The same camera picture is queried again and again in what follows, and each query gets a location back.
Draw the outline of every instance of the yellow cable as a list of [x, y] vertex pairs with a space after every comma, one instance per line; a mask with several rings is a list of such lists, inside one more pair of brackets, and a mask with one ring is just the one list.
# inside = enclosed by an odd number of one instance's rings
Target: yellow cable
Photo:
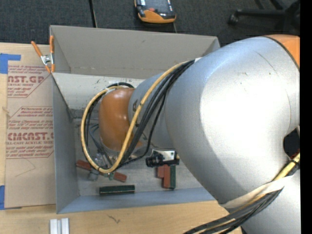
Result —
[[86, 117], [87, 117], [87, 114], [89, 112], [89, 109], [91, 107], [91, 105], [100, 97], [102, 96], [103, 94], [107, 93], [109, 90], [111, 89], [115, 89], [116, 86], [114, 87], [110, 87], [109, 89], [104, 89], [103, 91], [99, 92], [97, 95], [95, 95], [92, 100], [89, 102], [89, 104], [87, 105], [84, 113], [83, 113], [83, 116], [82, 116], [82, 119], [81, 119], [81, 127], [80, 127], [80, 134], [81, 134], [81, 144], [82, 144], [82, 148], [83, 148], [83, 152], [87, 158], [87, 160], [89, 161], [89, 163], [96, 169], [98, 170], [99, 172], [101, 173], [105, 173], [105, 174], [108, 174], [108, 173], [111, 173], [113, 172], [117, 166], [120, 164], [121, 160], [122, 160], [122, 157], [127, 149], [127, 146], [128, 146], [128, 142], [129, 142], [129, 139], [131, 137], [131, 134], [132, 134], [132, 130], [135, 126], [135, 123], [137, 121], [137, 118], [138, 118], [138, 115], [142, 109], [142, 106], [144, 105], [144, 103], [146, 102], [147, 98], [151, 95], [152, 91], [157, 87], [157, 85], [166, 77], [168, 76], [174, 69], [180, 67], [181, 65], [187, 63], [187, 61], [185, 62], [182, 62], [182, 63], [179, 63], [175, 66], [173, 66], [172, 68], [168, 69], [166, 72], [164, 72], [154, 83], [153, 85], [148, 89], [148, 91], [145, 93], [143, 99], [141, 100], [140, 102], [140, 105], [137, 107], [136, 109], [136, 112], [132, 118], [132, 121], [130, 123], [130, 127], [129, 127], [129, 130], [127, 132], [127, 135], [126, 135], [126, 138], [125, 138], [125, 141], [122, 145], [122, 148], [120, 150], [120, 153], [118, 155], [118, 158], [116, 160], [116, 162], [112, 165], [111, 168], [109, 169], [103, 169], [101, 167], [99, 167], [93, 160], [92, 158], [90, 157], [89, 155], [89, 152], [87, 150], [87, 147], [86, 147], [86, 143], [85, 143], [85, 136], [84, 136], [84, 128], [85, 128], [85, 121], [86, 121]]

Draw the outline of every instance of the small parts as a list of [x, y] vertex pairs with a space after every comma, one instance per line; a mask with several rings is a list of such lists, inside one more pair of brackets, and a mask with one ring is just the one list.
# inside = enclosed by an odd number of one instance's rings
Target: small parts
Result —
[[162, 187], [165, 189], [176, 188], [176, 166], [163, 165], [157, 167], [157, 177], [162, 178]]
[[120, 182], [126, 182], [127, 180], [127, 175], [125, 174], [121, 174], [118, 172], [113, 172], [113, 173], [109, 173], [109, 174], [102, 174], [99, 171], [97, 171], [96, 169], [94, 169], [89, 162], [87, 161], [83, 161], [81, 159], [77, 160], [76, 162], [76, 166], [80, 167], [82, 169], [88, 170], [90, 171], [89, 173], [89, 180], [91, 181], [96, 181], [98, 179], [98, 175], [103, 175], [105, 177], [108, 177], [109, 180], [117, 180]]
[[104, 186], [99, 188], [100, 196], [116, 194], [132, 194], [136, 191], [135, 185]]
[[180, 159], [175, 151], [160, 151], [153, 149], [152, 155], [145, 159], [148, 167], [159, 167], [165, 164], [167, 165], [178, 165]]

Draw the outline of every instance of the gray metal box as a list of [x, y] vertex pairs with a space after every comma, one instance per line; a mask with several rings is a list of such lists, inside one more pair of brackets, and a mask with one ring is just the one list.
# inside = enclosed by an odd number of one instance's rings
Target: gray metal box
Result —
[[[176, 189], [165, 190], [144, 159], [119, 172], [126, 183], [76, 167], [84, 159], [80, 122], [91, 98], [107, 85], [126, 81], [134, 86], [182, 61], [202, 57], [219, 48], [216, 37], [131, 30], [51, 26], [55, 37], [53, 119], [57, 213], [142, 207], [214, 200], [187, 170], [176, 168]], [[99, 196], [101, 186], [135, 184], [131, 195]]]

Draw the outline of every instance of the orange object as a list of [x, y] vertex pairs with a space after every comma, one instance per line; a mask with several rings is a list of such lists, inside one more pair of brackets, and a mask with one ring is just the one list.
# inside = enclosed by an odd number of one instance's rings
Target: orange object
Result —
[[116, 89], [103, 97], [98, 110], [99, 134], [103, 144], [120, 151], [130, 123], [128, 105], [134, 88]]
[[143, 22], [149, 22], [149, 23], [169, 23], [169, 22], [174, 22], [176, 19], [176, 17], [172, 19], [164, 19], [159, 14], [151, 10], [144, 10], [144, 14], [146, 16], [145, 18], [141, 17], [139, 13], [138, 13], [138, 17]]
[[[50, 53], [54, 55], [54, 36], [50, 36]], [[54, 58], [51, 59], [51, 72], [55, 71]]]
[[[50, 54], [48, 55], [43, 55], [41, 50], [38, 48], [38, 46], [36, 45], [36, 43], [34, 41], [31, 41], [32, 46], [34, 47], [36, 53], [38, 54], [38, 56], [41, 58], [45, 69], [51, 73], [55, 71], [55, 64], [54, 64], [54, 36], [50, 36]], [[49, 66], [47, 65], [48, 62], [51, 62], [51, 69], [49, 68]]]
[[300, 37], [292, 35], [267, 35], [266, 37], [278, 41], [300, 67]]

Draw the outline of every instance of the cable bundle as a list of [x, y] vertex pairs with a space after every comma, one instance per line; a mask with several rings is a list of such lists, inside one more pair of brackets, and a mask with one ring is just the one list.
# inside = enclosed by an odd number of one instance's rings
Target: cable bundle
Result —
[[[298, 153], [294, 157], [294, 159], [289, 161], [289, 163], [281, 170], [281, 172], [273, 179], [273, 181], [288, 176], [290, 173], [294, 173], [295, 170], [299, 169], [299, 162], [300, 153]], [[219, 234], [227, 234], [241, 226], [248, 219], [261, 212], [267, 206], [269, 206], [273, 202], [273, 200], [276, 199], [281, 191], [282, 189], [265, 195], [258, 195], [250, 202], [239, 207], [237, 210], [230, 213], [229, 215], [192, 228], [184, 234], [194, 234], [200, 231], [202, 231], [200, 232], [201, 234], [213, 234], [219, 231], [223, 231]]]
[[[187, 61], [187, 62], [183, 62], [180, 63], [172, 68], [170, 68], [169, 70], [167, 70], [166, 72], [164, 72], [155, 82], [154, 84], [149, 88], [149, 90], [146, 92], [145, 96], [143, 97], [143, 99], [140, 102], [140, 105], [137, 107], [136, 112], [133, 116], [133, 119], [131, 121], [128, 133], [126, 135], [125, 141], [122, 145], [121, 151], [119, 153], [119, 156], [117, 157], [117, 160], [114, 164], [112, 164], [111, 160], [109, 159], [105, 148], [102, 147], [94, 138], [93, 134], [95, 132], [95, 130], [98, 128], [98, 125], [93, 125], [91, 128], [93, 128], [92, 131], [89, 130], [89, 125], [90, 125], [90, 119], [91, 119], [91, 113], [94, 109], [94, 107], [97, 105], [97, 103], [99, 102], [99, 100], [101, 99], [101, 97], [105, 94], [107, 94], [109, 91], [113, 90], [113, 89], [118, 89], [121, 87], [121, 85], [129, 85], [129, 84], [121, 84], [121, 83], [116, 83], [113, 84], [109, 87], [107, 87], [106, 89], [104, 89], [103, 91], [99, 92], [97, 95], [95, 95], [92, 100], [88, 103], [84, 114], [82, 116], [82, 120], [81, 120], [81, 127], [80, 127], [80, 135], [81, 135], [81, 145], [83, 148], [83, 152], [87, 158], [87, 160], [89, 161], [89, 163], [99, 172], [102, 173], [111, 173], [113, 171], [115, 171], [116, 169], [127, 165], [129, 163], [132, 163], [140, 158], [142, 158], [143, 156], [145, 156], [149, 150], [150, 144], [151, 144], [151, 138], [152, 138], [152, 134], [155, 128], [155, 125], [157, 123], [158, 117], [160, 115], [160, 112], [162, 110], [162, 107], [164, 105], [165, 102], [165, 98], [166, 98], [166, 94], [169, 90], [169, 88], [174, 84], [174, 82], [179, 78], [179, 76], [188, 68], [190, 67], [192, 64], [194, 63], [194, 60], [191, 61]], [[132, 142], [129, 145], [129, 148], [126, 149], [126, 147], [128, 146], [128, 142], [130, 139], [130, 136], [132, 134], [133, 128], [135, 126], [135, 123], [137, 121], [138, 115], [142, 109], [142, 106], [145, 104], [145, 102], [147, 101], [148, 97], [151, 95], [151, 93], [155, 91], [155, 93], [153, 94], [152, 98], [150, 99], [146, 110], [142, 116], [142, 120], [136, 130], [136, 133], [132, 139]], [[160, 104], [160, 107], [158, 109], [158, 112], [154, 118], [154, 122], [153, 122], [153, 126], [152, 129], [150, 131], [149, 134], [149, 138], [148, 138], [148, 144], [146, 147], [146, 151], [143, 155], [132, 159], [130, 161], [128, 161], [130, 155], [132, 154], [135, 146], [137, 145], [148, 121], [151, 119], [152, 114], [154, 113], [156, 107]], [[106, 164], [106, 167], [100, 167], [94, 160], [93, 158], [90, 156], [90, 152], [88, 149], [88, 131], [91, 133], [91, 137], [92, 139], [95, 141], [95, 145], [98, 148], [99, 152], [101, 154], [104, 154], [106, 159], [108, 160], [108, 163], [110, 164], [110, 167], [108, 167], [108, 164]]]

